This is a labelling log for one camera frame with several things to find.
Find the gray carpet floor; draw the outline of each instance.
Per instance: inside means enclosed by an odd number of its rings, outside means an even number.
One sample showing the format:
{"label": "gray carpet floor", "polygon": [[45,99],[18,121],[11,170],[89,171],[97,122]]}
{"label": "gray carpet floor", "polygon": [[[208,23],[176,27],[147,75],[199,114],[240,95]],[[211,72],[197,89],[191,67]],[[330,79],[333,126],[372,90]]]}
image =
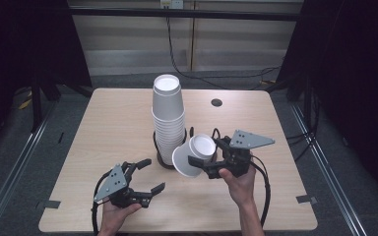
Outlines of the gray carpet floor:
{"label": "gray carpet floor", "polygon": [[[204,72],[191,75],[196,77],[241,77],[255,73],[257,72],[235,72],[232,74],[229,72]],[[94,89],[151,88],[157,75],[93,77],[93,84]],[[267,87],[265,84],[260,84],[262,80],[260,77],[199,80],[182,78],[177,74],[176,76],[180,78],[183,89],[264,89]],[[269,73],[264,80],[272,80],[274,77],[274,73]],[[43,213],[43,208],[38,203],[49,198],[89,102],[88,98],[68,88],[61,87],[60,90],[62,96],[49,115],[41,139],[8,204],[0,215],[0,235],[52,235],[42,233],[38,229],[38,223]],[[293,104],[302,105],[302,100],[287,101],[285,93],[286,89],[273,91],[271,98],[285,135],[292,137],[299,135],[301,131],[293,116],[291,106]],[[26,93],[21,93],[14,97],[10,116],[0,131],[0,188],[31,135],[32,107],[18,109],[26,96]],[[50,107],[50,104],[51,102],[44,98],[43,110]],[[59,142],[61,134],[63,134],[63,139]],[[331,168],[337,175],[350,203],[355,208],[367,235],[378,235],[378,184],[361,166],[353,149],[344,145],[342,135],[325,116],[323,108],[320,114],[317,140],[330,161]],[[299,156],[305,147],[305,141],[291,146],[293,156]],[[296,164],[308,195],[317,200],[317,204],[313,205],[313,208],[318,220],[318,227],[309,232],[267,232],[267,235],[352,235],[313,153],[308,150]]]}

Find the stack of white cups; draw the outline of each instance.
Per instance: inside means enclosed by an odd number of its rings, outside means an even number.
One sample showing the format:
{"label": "stack of white cups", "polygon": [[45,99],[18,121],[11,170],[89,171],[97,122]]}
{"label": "stack of white cups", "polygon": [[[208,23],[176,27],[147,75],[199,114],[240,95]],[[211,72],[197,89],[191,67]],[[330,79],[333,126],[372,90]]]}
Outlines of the stack of white cups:
{"label": "stack of white cups", "polygon": [[173,151],[185,138],[185,109],[177,77],[161,75],[155,79],[152,112],[157,150],[162,162],[173,166]]}

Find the wall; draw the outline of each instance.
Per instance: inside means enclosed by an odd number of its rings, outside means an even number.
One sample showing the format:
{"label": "wall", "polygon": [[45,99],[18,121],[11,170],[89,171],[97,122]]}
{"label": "wall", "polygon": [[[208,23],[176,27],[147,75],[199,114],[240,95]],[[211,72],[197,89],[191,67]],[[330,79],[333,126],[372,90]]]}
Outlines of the wall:
{"label": "wall", "polygon": [[[71,6],[159,8],[159,0],[70,0]],[[184,1],[184,9],[299,13],[301,1]],[[91,76],[174,71],[165,18],[74,16]],[[170,19],[181,71],[279,66],[295,23]]]}

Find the white paper cup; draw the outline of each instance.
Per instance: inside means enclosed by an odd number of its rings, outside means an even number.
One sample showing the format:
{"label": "white paper cup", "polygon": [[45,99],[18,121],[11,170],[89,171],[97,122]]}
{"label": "white paper cup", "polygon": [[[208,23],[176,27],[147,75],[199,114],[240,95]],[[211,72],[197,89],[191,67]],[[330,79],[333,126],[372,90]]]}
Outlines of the white paper cup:
{"label": "white paper cup", "polygon": [[216,150],[216,144],[211,137],[200,134],[194,136],[189,142],[176,148],[172,155],[174,168],[183,176],[197,177],[201,174],[202,169],[189,164],[188,156],[195,156],[207,163],[213,157]]}
{"label": "white paper cup", "polygon": [[172,121],[184,113],[179,79],[162,75],[155,79],[153,87],[153,114],[159,120]]}

